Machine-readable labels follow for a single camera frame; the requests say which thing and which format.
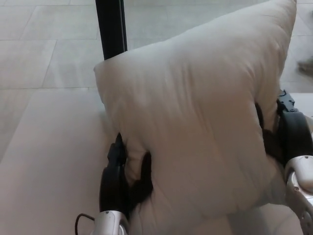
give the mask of white pillow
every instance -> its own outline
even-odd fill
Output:
[[[154,191],[131,234],[189,231],[208,218],[281,203],[284,182],[266,156],[255,110],[273,128],[295,0],[272,0],[95,67],[128,179],[153,157]]]

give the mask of wire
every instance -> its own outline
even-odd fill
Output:
[[[80,217],[86,217],[86,218],[88,218],[88,219],[94,221],[94,218],[91,217],[90,215],[87,215],[87,214],[84,214],[84,213],[79,214],[79,215],[77,216],[77,218],[76,218],[76,221],[75,221],[75,235],[78,235],[77,226],[78,226],[78,221],[79,221],[79,218],[80,218]]]

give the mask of white floor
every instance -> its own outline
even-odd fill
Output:
[[[129,49],[265,0],[125,0]],[[298,15],[281,84],[313,92],[296,61],[313,55],[313,0]],[[36,89],[95,88],[103,60],[94,0],[0,0],[0,160]]]

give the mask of black pole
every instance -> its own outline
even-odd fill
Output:
[[[95,0],[104,59],[127,51],[123,0]]]

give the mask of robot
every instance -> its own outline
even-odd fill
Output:
[[[277,99],[279,117],[277,132],[263,129],[262,111],[256,105],[263,130],[267,154],[283,167],[287,184],[286,202],[299,217],[303,233],[313,235],[313,140],[306,118],[294,107],[294,100],[286,91]],[[94,219],[91,235],[128,235],[128,219],[138,203],[153,191],[151,182],[151,154],[147,153],[141,167],[141,179],[129,187],[125,177],[127,150],[118,134],[108,154],[109,164],[103,170],[99,195],[100,213]]]

